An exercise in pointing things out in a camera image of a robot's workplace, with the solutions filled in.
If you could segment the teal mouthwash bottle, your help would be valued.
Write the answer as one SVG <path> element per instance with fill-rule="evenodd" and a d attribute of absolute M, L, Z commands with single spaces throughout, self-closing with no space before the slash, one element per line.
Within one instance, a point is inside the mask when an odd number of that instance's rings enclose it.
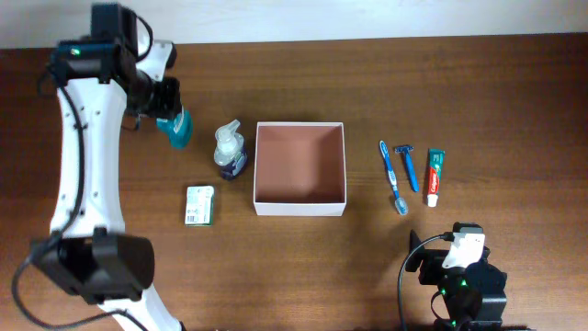
<path fill-rule="evenodd" d="M 184 108 L 172 120 L 157 119 L 156 126 L 164 133 L 172 147 L 183 149 L 187 146 L 193 131 L 190 113 Z"/>

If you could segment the clear hand soap pump bottle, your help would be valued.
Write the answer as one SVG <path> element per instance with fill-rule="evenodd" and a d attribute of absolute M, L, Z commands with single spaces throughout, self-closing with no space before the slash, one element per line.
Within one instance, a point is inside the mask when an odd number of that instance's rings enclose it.
<path fill-rule="evenodd" d="M 220 168 L 220 175 L 225 180 L 238 177 L 245 168 L 248 155 L 244 137 L 237 131 L 241 125 L 238 120 L 219 127 L 215 132 L 216 148 L 214 161 Z"/>

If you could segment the green white soap bar box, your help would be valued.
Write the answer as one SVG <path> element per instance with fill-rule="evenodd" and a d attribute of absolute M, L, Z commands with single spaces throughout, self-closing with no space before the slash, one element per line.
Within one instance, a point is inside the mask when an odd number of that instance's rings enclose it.
<path fill-rule="evenodd" d="M 185 226 L 199 227 L 213 224 L 215 188 L 192 186 L 187 188 Z"/>

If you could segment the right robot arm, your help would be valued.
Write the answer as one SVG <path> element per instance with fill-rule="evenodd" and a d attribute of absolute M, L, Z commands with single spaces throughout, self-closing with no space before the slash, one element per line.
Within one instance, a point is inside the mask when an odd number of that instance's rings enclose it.
<path fill-rule="evenodd" d="M 448 317 L 435 317 L 434 330 L 499 330 L 507 304 L 507 274 L 488 262 L 483 228 L 455 223 L 449 232 L 421 240 L 410 232 L 409 252 L 401 264 L 397 291 L 405 271 L 418 272 L 419 283 L 435 286 Z"/>

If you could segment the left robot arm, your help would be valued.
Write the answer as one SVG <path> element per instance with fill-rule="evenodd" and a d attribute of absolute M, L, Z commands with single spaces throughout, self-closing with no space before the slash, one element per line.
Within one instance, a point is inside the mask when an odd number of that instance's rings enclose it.
<path fill-rule="evenodd" d="M 126 330 L 180 330 L 154 287 L 153 245 L 126 233 L 119 198 L 125 117 L 191 131 L 180 84 L 166 74 L 176 48 L 119 3 L 93 4 L 90 23 L 87 36 L 58 43 L 47 67 L 62 113 L 60 186 L 50 234 L 25 262 Z"/>

